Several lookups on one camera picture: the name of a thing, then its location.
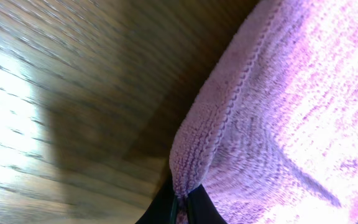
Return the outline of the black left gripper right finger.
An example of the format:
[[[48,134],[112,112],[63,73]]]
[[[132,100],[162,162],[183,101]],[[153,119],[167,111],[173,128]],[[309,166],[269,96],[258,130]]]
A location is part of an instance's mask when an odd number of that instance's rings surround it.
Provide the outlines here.
[[[188,194],[186,211],[189,224],[226,224],[202,185]]]

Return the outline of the purple microfiber cloth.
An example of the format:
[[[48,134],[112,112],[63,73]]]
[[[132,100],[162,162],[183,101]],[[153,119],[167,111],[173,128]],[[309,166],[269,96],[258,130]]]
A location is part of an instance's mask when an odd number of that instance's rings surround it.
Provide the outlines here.
[[[358,222],[358,0],[262,0],[170,152],[228,223]]]

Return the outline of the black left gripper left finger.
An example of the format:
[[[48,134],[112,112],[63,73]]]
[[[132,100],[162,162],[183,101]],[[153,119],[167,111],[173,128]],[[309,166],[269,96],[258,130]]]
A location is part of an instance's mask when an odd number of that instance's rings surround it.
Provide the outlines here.
[[[135,224],[176,224],[177,214],[178,199],[173,191],[172,179],[167,179]]]

